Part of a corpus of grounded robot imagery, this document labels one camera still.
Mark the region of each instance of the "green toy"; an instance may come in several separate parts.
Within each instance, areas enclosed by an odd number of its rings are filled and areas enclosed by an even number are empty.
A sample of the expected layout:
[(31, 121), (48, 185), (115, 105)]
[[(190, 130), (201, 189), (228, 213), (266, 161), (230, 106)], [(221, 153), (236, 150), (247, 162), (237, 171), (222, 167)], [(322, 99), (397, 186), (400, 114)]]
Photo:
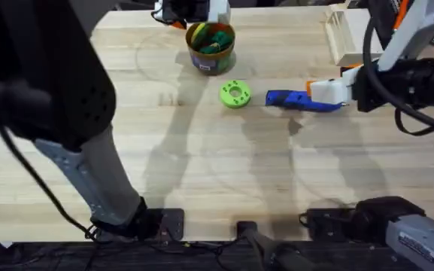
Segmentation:
[(213, 54), (224, 51), (232, 44), (233, 38), (226, 34), (224, 31), (216, 32), (213, 37), (211, 37), (211, 44), (200, 49), (200, 53)]
[(242, 108), (250, 101), (252, 92), (248, 85), (240, 80), (226, 82), (220, 88), (220, 100), (228, 108)]
[(202, 46), (203, 42), (207, 38), (208, 30), (210, 30), (210, 28), (210, 25), (206, 23), (200, 23), (196, 27), (191, 38), (191, 45), (194, 50), (198, 50)]

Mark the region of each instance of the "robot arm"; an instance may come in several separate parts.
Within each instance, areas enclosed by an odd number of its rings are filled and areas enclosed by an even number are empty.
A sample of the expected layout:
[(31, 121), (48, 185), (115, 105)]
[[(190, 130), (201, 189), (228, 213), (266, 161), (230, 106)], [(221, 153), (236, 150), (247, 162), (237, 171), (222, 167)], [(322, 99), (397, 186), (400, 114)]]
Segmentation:
[[(434, 105), (434, 59), (415, 60), (434, 37), (434, 0), (414, 1), (377, 63), (378, 76), (389, 91), (416, 107)], [(388, 101), (369, 83), (362, 66), (342, 78), (311, 84), (312, 100), (340, 104), (357, 100), (369, 112)]]
[(144, 239), (158, 225), (118, 157), (115, 90), (86, 33), (69, 1), (0, 0), (0, 122), (62, 170), (98, 228)]
[(434, 220), (401, 197), (363, 200), (355, 209), (309, 209), (302, 216), (313, 240), (388, 245), (423, 270), (434, 271)]

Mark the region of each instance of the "blue object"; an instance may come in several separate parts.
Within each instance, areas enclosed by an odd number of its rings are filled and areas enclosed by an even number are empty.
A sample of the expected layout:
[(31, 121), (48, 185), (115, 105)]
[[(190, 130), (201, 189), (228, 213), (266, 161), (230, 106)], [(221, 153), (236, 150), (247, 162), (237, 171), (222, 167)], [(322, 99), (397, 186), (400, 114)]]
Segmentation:
[(330, 105), (312, 102), (306, 91), (295, 90), (269, 90), (265, 105), (313, 112), (332, 112), (342, 107), (342, 104)]

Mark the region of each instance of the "cable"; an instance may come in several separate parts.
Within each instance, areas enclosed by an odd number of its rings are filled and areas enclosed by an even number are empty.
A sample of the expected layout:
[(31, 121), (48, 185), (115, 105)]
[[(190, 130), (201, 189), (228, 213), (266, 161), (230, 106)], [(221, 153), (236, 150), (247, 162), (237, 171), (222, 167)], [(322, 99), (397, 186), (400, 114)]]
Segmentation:
[(396, 121), (397, 128), (399, 128), (401, 132), (411, 136), (426, 136), (434, 132), (434, 127), (427, 127), (426, 129), (422, 129), (421, 131), (417, 131), (417, 132), (409, 132), (404, 127), (404, 123), (402, 122), (402, 112), (399, 109), (396, 109), (396, 112), (394, 114), (394, 120)]
[[(166, 232), (168, 233), (168, 236), (170, 237), (170, 240), (173, 242), (179, 242), (177, 241), (173, 235), (171, 234), (171, 231), (166, 228)], [(208, 253), (212, 253), (215, 255), (215, 261), (217, 262), (218, 266), (221, 269), (224, 269), (225, 271), (234, 271), (233, 269), (230, 269), (229, 267), (225, 266), (221, 260), (220, 260), (220, 256), (223, 254), (224, 250), (226, 248), (229, 248), (233, 245), (235, 245), (236, 243), (240, 242), (241, 240), (245, 239), (244, 237), (238, 237), (236, 239), (234, 239), (233, 241), (226, 243), (226, 244), (222, 244), (222, 245), (216, 245), (214, 248), (210, 248), (208, 247), (208, 243), (207, 245), (198, 245), (198, 243), (189, 243), (186, 242), (185, 245), (182, 245), (185, 248), (191, 248), (191, 249), (198, 249), (201, 250), (199, 252), (187, 252), (187, 251), (167, 251), (161, 248), (158, 248), (154, 245), (148, 244), (147, 242), (141, 241), (141, 243), (143, 245), (146, 245), (149, 248), (152, 248), (154, 251), (157, 251), (159, 253), (162, 254), (170, 254), (170, 255), (181, 255), (181, 256), (188, 256), (188, 257), (195, 257), (198, 255), (203, 255), (203, 254), (208, 254)]]
[(56, 207), (58, 212), (63, 216), (64, 219), (66, 219), (67, 222), (81, 230), (85, 237), (90, 238), (92, 241), (97, 243), (102, 243), (99, 240), (95, 238), (95, 235), (93, 233), (90, 233), (83, 225), (78, 223), (72, 216), (70, 216), (61, 202), (56, 198), (53, 191), (46, 185), (46, 183), (43, 181), (41, 176), (36, 172), (35, 168), (29, 163), (29, 161), (21, 154), (18, 147), (14, 144), (13, 139), (11, 139), (8, 131), (4, 127), (4, 124), (2, 123), (2, 117), (0, 116), (0, 136), (3, 140), (3, 142), (6, 144), (6, 147), (10, 150), (10, 152), (14, 155), (14, 157), (21, 163), (23, 168), (33, 177), (33, 179), (36, 181), (36, 184), (43, 190), (43, 192), (46, 194), (46, 196), (51, 200), (53, 205)]
[(400, 99), (397, 99), (393, 94), (387, 90), (387, 88), (381, 83), (375, 71), (375, 64), (372, 63), (372, 58), (370, 54), (370, 47), (372, 42), (372, 33), (375, 29), (375, 21), (374, 18), (369, 20), (369, 24), (367, 25), (366, 34), (364, 36), (364, 45), (363, 45), (363, 60), (364, 60), (364, 69), (366, 70), (367, 77), (369, 82), (374, 87), (374, 89), (390, 104), (399, 109), (400, 111), (406, 113), (410, 117), (413, 117), (416, 120), (419, 120), (422, 123), (425, 123), (428, 126), (434, 128), (434, 118), (429, 117), (425, 114), (420, 113), (419, 111), (411, 108), (406, 105)]
[(64, 219), (66, 219), (67, 222), (81, 230), (85, 237), (88, 237), (92, 241), (96, 243), (106, 243), (106, 242), (100, 242), (95, 238), (94, 233), (90, 233), (83, 225), (78, 223), (72, 216), (70, 216), (65, 208), (62, 206), (61, 202), (56, 198), (53, 191), (47, 186), (47, 184), (43, 181), (43, 179), (40, 177), (40, 175), (36, 172), (35, 168), (31, 166), (31, 164), (28, 162), (28, 160), (21, 154), (20, 150), (17, 148), (17, 146), (14, 144), (13, 140), (8, 134), (8, 131), (2, 126), (0, 123), (0, 136), (3, 139), (3, 142), (6, 144), (10, 152), (16, 157), (16, 159), (21, 163), (21, 165), (26, 169), (26, 171), (35, 179), (38, 186), (43, 190), (43, 192), (46, 194), (46, 196), (51, 200), (53, 205), (56, 207), (58, 212), (63, 216)]

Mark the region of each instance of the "wooden table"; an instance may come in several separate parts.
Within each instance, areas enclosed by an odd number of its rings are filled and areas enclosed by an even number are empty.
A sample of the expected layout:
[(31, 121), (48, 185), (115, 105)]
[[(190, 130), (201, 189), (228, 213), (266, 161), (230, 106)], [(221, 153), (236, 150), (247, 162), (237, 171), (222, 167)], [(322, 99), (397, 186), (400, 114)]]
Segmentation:
[[(400, 133), (391, 107), (371, 114), (353, 105), (332, 114), (263, 107), (267, 90), (302, 90), (306, 80), (338, 76), (325, 10), (232, 10), (236, 64), (210, 78), (192, 66), (184, 32), (146, 11), (109, 13), (94, 31), (117, 88), (114, 136), (126, 171), (149, 206), (185, 210), (186, 239), (231, 239), (240, 220), (301, 239), (297, 215), (307, 208), (384, 195), (403, 196), (434, 217), (434, 134)], [(220, 103), (219, 86), (230, 79), (252, 88), (246, 108)], [(87, 225), (89, 210), (62, 173), (30, 143), (18, 145)], [(0, 241), (82, 239), (0, 139)]]

